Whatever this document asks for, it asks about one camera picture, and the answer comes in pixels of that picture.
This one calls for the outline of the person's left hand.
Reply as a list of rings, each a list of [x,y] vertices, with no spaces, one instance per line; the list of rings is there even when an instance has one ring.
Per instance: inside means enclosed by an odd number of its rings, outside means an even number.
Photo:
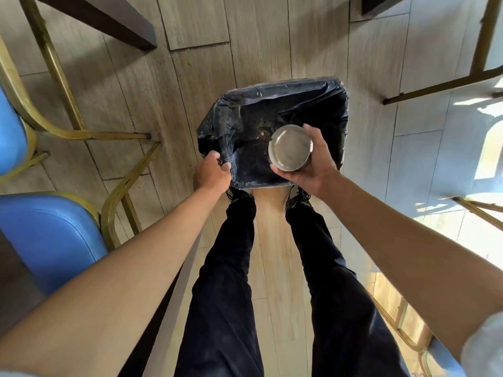
[[[211,194],[220,196],[230,186],[231,173],[223,173],[221,165],[221,155],[217,151],[210,151],[207,156],[199,162],[193,177],[194,191],[206,190]]]

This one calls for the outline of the person's right hand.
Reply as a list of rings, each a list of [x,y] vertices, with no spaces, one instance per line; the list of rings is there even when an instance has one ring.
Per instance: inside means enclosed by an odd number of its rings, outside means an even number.
[[[311,195],[324,199],[325,193],[334,178],[338,176],[336,164],[331,158],[329,148],[319,130],[319,153],[311,153],[311,161],[299,171],[284,172],[275,165],[270,165],[271,170],[278,176],[291,181]]]

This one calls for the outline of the round steel bowl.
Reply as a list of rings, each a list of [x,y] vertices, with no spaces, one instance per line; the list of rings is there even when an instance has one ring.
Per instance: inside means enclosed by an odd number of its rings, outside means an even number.
[[[269,161],[284,172],[299,171],[311,158],[313,142],[301,126],[285,125],[276,130],[268,144]]]

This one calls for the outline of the trash bin with black bag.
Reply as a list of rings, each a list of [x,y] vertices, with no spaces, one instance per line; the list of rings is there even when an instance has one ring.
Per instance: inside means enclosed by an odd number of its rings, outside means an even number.
[[[290,79],[233,89],[213,103],[197,129],[198,150],[212,150],[231,164],[239,190],[283,187],[292,182],[270,169],[268,144],[279,128],[309,124],[320,129],[337,169],[343,166],[349,96],[336,76]]]

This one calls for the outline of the person's left forearm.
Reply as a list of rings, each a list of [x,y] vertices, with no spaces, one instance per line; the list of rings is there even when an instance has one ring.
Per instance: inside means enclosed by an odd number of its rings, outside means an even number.
[[[0,376],[117,377],[227,189],[201,185],[37,305],[0,338]]]

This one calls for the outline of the person's right forearm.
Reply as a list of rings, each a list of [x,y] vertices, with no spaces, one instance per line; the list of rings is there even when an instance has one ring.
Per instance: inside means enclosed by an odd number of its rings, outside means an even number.
[[[467,339],[503,311],[503,271],[340,173],[322,200],[461,363]]]

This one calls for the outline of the person's left black shoe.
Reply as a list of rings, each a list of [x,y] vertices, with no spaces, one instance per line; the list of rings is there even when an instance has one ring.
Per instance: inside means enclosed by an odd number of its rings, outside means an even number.
[[[240,190],[238,188],[235,188],[232,185],[229,186],[229,188],[226,190],[225,194],[231,203],[236,202],[236,201],[243,199],[243,198],[249,199],[251,201],[255,201],[255,198],[250,191]]]

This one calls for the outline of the person's black shoe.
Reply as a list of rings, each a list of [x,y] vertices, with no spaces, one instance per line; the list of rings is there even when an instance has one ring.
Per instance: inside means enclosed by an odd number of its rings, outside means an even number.
[[[226,190],[225,194],[231,203],[236,202],[236,201],[243,199],[243,198],[249,199],[251,201],[255,201],[255,198],[250,191],[240,190],[238,188],[235,188],[232,185],[229,186],[229,188]]]
[[[285,202],[285,211],[294,208],[297,205],[304,205],[312,208],[312,204],[310,202],[311,194],[306,192],[300,186],[294,184],[291,186],[286,202]]]

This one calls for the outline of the person's right black shoe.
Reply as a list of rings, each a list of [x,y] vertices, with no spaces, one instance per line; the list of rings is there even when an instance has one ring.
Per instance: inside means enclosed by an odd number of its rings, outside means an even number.
[[[312,204],[310,202],[311,194],[306,192],[300,186],[294,184],[291,186],[286,202],[285,202],[285,211],[294,208],[297,205],[304,205],[312,208]]]

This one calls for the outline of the person's left trouser leg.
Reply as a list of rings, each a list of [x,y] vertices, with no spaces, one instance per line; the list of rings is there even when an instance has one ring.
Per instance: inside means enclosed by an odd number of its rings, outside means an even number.
[[[255,201],[230,203],[192,288],[173,377],[264,377],[248,284]]]

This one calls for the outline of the person's trouser leg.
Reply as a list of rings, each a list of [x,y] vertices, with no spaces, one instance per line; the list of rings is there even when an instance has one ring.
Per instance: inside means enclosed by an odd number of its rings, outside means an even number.
[[[397,342],[368,292],[346,266],[324,218],[288,202],[286,221],[311,295],[312,377],[410,377]]]
[[[173,377],[264,377],[248,284],[255,201],[230,203],[192,288]]]

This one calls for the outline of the dark wooden table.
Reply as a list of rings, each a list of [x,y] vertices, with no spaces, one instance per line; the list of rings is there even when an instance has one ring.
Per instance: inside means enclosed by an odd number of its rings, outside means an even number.
[[[157,48],[154,27],[127,0],[37,0],[142,51]]]
[[[361,15],[375,17],[404,0],[361,0]]]

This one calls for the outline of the person's right trouser leg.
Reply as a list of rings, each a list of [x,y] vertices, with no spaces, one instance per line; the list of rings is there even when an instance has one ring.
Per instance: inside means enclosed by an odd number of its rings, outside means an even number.
[[[312,377],[410,377],[397,342],[368,292],[346,266],[324,218],[288,202],[286,221],[311,295]]]

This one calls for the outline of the white shirt sleeve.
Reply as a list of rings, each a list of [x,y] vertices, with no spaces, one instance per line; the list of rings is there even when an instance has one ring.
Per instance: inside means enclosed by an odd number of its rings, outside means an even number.
[[[503,377],[503,311],[488,317],[461,353],[466,377]]]

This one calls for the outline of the gold metal chair frame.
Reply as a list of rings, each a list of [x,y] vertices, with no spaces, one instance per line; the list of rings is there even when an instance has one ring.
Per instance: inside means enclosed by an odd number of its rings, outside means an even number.
[[[488,81],[497,76],[503,75],[503,65],[494,69],[485,69],[490,47],[494,37],[497,19],[499,17],[502,5],[503,0],[487,0],[484,15],[480,21],[479,35],[471,61],[469,75],[448,82],[443,82],[434,86],[426,87],[420,90],[401,93],[398,96],[384,99],[382,101],[382,104],[389,105],[430,94],[444,92],[446,90],[462,88],[474,85],[476,83]]]
[[[464,209],[468,210],[470,213],[481,218],[483,221],[491,224],[495,228],[503,232],[503,221],[495,218],[493,215],[489,214],[487,211],[497,212],[503,214],[503,207],[495,203],[486,203],[479,201],[466,200],[459,196],[451,197],[450,200],[456,202],[458,205],[462,206]]]

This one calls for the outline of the blue chair with gold frame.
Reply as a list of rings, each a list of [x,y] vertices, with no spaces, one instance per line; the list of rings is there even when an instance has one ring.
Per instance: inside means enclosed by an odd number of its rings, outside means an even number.
[[[0,195],[0,230],[46,296],[121,245],[115,217],[122,204],[134,235],[142,226],[129,190],[161,150],[155,143],[116,185],[101,211],[57,191]]]
[[[458,362],[401,294],[388,289],[384,293],[374,291],[370,296],[398,341],[412,377],[466,377]]]
[[[49,157],[48,152],[37,151],[36,132],[64,140],[82,142],[151,139],[150,133],[99,132],[86,128],[36,1],[19,0],[52,80],[55,82],[72,129],[66,130],[54,125],[34,106],[8,48],[0,36],[0,182],[40,164]]]

